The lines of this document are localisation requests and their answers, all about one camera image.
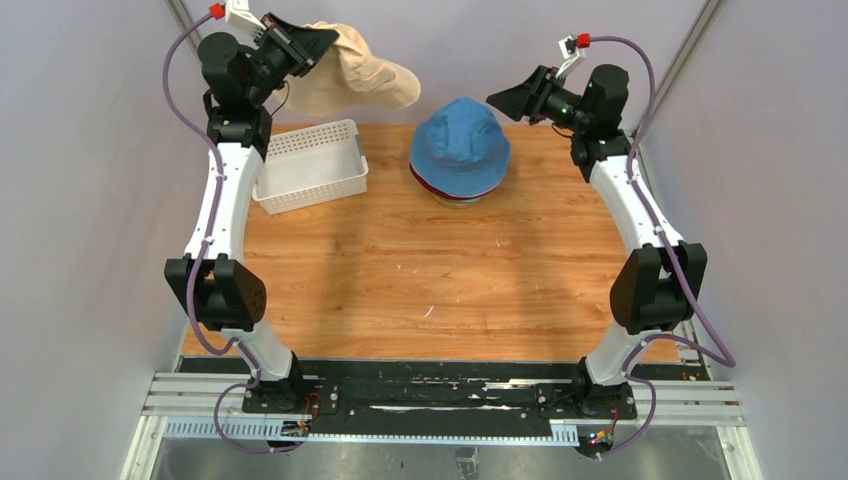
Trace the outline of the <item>blue hat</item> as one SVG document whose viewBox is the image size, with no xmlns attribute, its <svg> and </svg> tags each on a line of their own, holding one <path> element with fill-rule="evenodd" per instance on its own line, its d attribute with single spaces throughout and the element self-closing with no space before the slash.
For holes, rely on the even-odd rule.
<svg viewBox="0 0 848 480">
<path fill-rule="evenodd" d="M 415 130 L 409 162 L 417 169 L 508 172 L 512 147 L 490 109 L 471 97 L 443 106 Z"/>
</svg>

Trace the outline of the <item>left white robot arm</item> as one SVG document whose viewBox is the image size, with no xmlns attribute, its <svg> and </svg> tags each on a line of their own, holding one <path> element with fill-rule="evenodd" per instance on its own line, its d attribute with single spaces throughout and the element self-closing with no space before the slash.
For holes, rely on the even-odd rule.
<svg viewBox="0 0 848 480">
<path fill-rule="evenodd" d="M 196 226 L 182 256 L 167 260 L 164 276 L 201 345 L 213 355 L 236 351 L 247 363 L 248 400 L 283 413 L 314 413 L 320 395 L 305 381 L 297 355 L 265 319 L 267 290 L 244 263 L 244 237 L 252 190 L 271 140 L 272 115 L 265 103 L 289 77 L 304 77 L 316 67 L 339 35 L 296 26 L 272 13 L 247 21 L 256 30 L 252 44 L 217 32 L 198 46 L 207 85 L 205 126 L 193 123 L 170 94 L 165 96 L 172 112 L 206 145 L 209 165 Z"/>
</svg>

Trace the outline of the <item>maroon bucket hat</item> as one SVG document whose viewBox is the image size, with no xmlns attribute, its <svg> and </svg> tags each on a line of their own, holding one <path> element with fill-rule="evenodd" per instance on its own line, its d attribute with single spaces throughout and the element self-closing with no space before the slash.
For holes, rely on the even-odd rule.
<svg viewBox="0 0 848 480">
<path fill-rule="evenodd" d="M 428 192 L 446 200 L 476 201 L 490 194 L 505 179 L 506 172 L 484 169 L 454 172 L 440 169 L 417 169 L 409 165 L 414 179 Z"/>
</svg>

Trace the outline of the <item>beige cap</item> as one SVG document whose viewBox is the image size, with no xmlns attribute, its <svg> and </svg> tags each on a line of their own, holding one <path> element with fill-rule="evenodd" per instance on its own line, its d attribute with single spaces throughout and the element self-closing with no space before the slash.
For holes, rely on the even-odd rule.
<svg viewBox="0 0 848 480">
<path fill-rule="evenodd" d="M 352 26 L 318 21 L 306 26 L 338 34 L 330 49 L 303 77 L 290 77 L 274 92 L 285 107 L 323 117 L 354 106 L 404 109 L 418 101 L 421 84 L 408 68 L 373 54 Z"/>
</svg>

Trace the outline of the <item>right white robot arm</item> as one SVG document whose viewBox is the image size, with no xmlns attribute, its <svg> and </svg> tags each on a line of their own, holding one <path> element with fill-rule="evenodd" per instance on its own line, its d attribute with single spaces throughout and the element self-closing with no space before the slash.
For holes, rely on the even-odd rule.
<svg viewBox="0 0 848 480">
<path fill-rule="evenodd" d="M 620 409 L 630 395 L 627 376 L 647 347 L 689 320 L 707 253 L 689 243 L 641 186 L 639 161 L 619 124 L 629 97 L 629 74 L 619 66 L 593 69 L 583 93 L 564 88 L 549 67 L 493 93 L 487 103 L 514 121 L 548 120 L 571 133 L 571 158 L 608 208 L 628 257 L 609 294 L 612 323 L 583 357 L 567 394 L 579 415 Z"/>
</svg>

